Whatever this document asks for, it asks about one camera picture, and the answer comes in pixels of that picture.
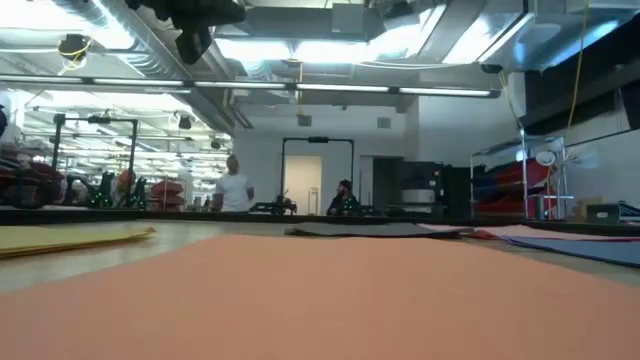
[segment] yellow mat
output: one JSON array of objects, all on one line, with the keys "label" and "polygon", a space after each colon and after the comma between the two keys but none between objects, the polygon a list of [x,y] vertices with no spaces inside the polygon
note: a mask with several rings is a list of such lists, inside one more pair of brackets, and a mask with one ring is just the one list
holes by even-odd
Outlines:
[{"label": "yellow mat", "polygon": [[34,226],[0,227],[0,258],[147,239],[155,229],[88,232]]}]

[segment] doorway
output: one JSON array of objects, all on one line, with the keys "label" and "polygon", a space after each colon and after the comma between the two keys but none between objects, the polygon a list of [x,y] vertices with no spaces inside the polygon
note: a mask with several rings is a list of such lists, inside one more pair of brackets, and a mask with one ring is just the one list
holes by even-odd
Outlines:
[{"label": "doorway", "polygon": [[299,215],[319,215],[322,209],[322,157],[287,155],[285,196],[298,205]]}]

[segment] storage rack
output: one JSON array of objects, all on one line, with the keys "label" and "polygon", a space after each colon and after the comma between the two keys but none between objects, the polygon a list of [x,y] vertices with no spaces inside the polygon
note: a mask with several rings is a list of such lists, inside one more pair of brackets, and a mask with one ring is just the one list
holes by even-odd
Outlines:
[{"label": "storage rack", "polygon": [[[555,195],[549,195],[549,194],[544,194],[544,195],[535,195],[535,194],[530,194],[529,193],[529,186],[530,185],[535,185],[535,184],[528,184],[528,177],[527,177],[527,159],[530,158],[535,158],[535,154],[532,154],[532,151],[535,151],[538,147],[540,146],[544,146],[544,145],[548,145],[550,143],[553,142],[560,142],[561,143],[561,149],[557,152],[554,152],[556,155],[556,163],[555,166],[557,168],[556,170],[556,184],[555,184]],[[515,154],[518,151],[522,151],[522,180],[518,181],[518,182],[514,182],[514,183],[509,183],[509,184],[498,184],[498,185],[494,185],[494,186],[487,186],[487,187],[483,187],[483,189],[487,189],[490,187],[495,187],[496,189],[501,188],[501,189],[505,189],[505,190],[514,190],[516,188],[519,188],[520,186],[522,186],[522,190],[523,190],[523,214],[524,214],[524,218],[529,219],[529,200],[530,199],[536,199],[536,198],[542,198],[542,199],[555,199],[556,200],[556,208],[558,209],[557,211],[557,217],[561,218],[560,216],[560,201],[563,202],[563,212],[562,212],[562,217],[566,217],[567,215],[567,203],[566,200],[570,200],[573,199],[573,196],[568,195],[568,188],[567,188],[567,174],[566,174],[566,169],[565,169],[565,159],[566,159],[566,149],[565,149],[565,144],[564,144],[564,137],[562,136],[535,136],[535,135],[527,135],[523,130],[520,131],[520,137],[494,145],[492,147],[489,147],[487,149],[478,151],[476,153],[473,153],[470,157],[470,171],[471,171],[471,217],[474,218],[475,217],[475,204],[476,201],[474,199],[474,185],[473,185],[473,179],[474,179],[474,163],[478,164],[478,162],[474,162],[474,159],[477,157],[488,157],[488,156],[495,156],[495,155],[507,155],[507,154],[512,154],[514,155],[515,158]]]}]

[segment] dark clothing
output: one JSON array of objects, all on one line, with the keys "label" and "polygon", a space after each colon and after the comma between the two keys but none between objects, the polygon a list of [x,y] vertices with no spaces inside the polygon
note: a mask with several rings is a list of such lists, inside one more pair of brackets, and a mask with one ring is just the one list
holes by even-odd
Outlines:
[{"label": "dark clothing", "polygon": [[[331,214],[331,209],[335,209],[335,214]],[[355,196],[349,195],[347,198],[344,198],[342,194],[336,195],[336,197],[331,200],[331,205],[327,210],[327,215],[329,216],[355,216],[360,211],[360,203]]]}]

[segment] man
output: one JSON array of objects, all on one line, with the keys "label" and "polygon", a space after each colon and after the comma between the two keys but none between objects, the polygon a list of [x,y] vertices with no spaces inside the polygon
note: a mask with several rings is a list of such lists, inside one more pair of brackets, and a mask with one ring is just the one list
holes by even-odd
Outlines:
[{"label": "man", "polygon": [[227,158],[226,175],[216,182],[213,210],[226,213],[248,213],[253,200],[253,185],[246,176],[238,173],[238,159],[235,155]]},{"label": "man", "polygon": [[342,180],[338,184],[338,195],[333,198],[327,210],[329,216],[355,216],[358,215],[360,204],[351,193],[351,181]]}]

